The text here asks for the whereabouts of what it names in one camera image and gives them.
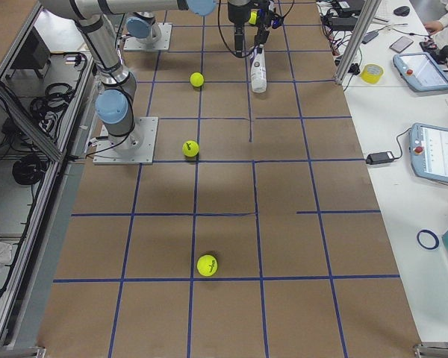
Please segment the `yellow tennis ball behind arm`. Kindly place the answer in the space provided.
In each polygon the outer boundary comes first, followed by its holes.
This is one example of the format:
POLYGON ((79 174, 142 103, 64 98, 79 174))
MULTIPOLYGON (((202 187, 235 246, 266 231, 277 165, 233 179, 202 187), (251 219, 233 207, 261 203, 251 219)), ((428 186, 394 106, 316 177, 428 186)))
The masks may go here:
POLYGON ((249 24, 255 26, 257 24, 258 13, 256 11, 252 11, 249 17, 249 24))

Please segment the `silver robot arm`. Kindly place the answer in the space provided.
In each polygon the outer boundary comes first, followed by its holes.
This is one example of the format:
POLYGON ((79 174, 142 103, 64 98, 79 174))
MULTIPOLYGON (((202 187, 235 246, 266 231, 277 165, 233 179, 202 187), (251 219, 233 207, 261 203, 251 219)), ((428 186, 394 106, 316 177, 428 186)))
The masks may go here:
POLYGON ((153 12, 133 12, 126 19, 126 28, 133 38, 148 48, 161 39, 161 29, 153 12))
POLYGON ((190 10, 196 15, 207 16, 220 9, 219 1, 41 1, 41 5, 63 19, 70 19, 81 32, 93 60, 100 72, 101 82, 108 89, 117 89, 132 106, 136 80, 122 64, 111 40, 110 26, 105 22, 108 15, 128 13, 151 13, 159 10, 190 10))

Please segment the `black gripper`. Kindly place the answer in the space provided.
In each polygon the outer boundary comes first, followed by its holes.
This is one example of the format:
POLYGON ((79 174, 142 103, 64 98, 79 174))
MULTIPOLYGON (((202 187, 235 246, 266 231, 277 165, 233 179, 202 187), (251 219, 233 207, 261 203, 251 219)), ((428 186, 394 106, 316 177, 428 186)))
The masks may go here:
MULTIPOLYGON (((228 0, 227 15, 228 20, 234 24, 234 56, 243 56, 244 47, 244 24, 249 21, 252 9, 267 9, 268 1, 259 0, 228 0)), ((255 25, 257 33, 254 36, 254 47, 263 46, 268 39, 271 26, 271 16, 269 14, 258 15, 255 25)))

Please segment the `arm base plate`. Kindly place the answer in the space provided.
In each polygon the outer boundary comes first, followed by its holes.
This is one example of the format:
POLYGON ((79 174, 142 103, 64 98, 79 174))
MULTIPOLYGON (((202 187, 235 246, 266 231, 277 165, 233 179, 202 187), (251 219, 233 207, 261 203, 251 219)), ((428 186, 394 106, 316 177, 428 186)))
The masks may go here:
POLYGON ((134 130, 126 139, 108 135, 104 125, 100 136, 106 139, 97 142, 97 154, 93 155, 95 165, 152 165, 158 132, 158 117, 135 117, 134 130))
POLYGON ((144 22, 128 21, 129 36, 125 40, 124 51, 167 51, 170 45, 172 23, 156 22, 146 25, 144 22))

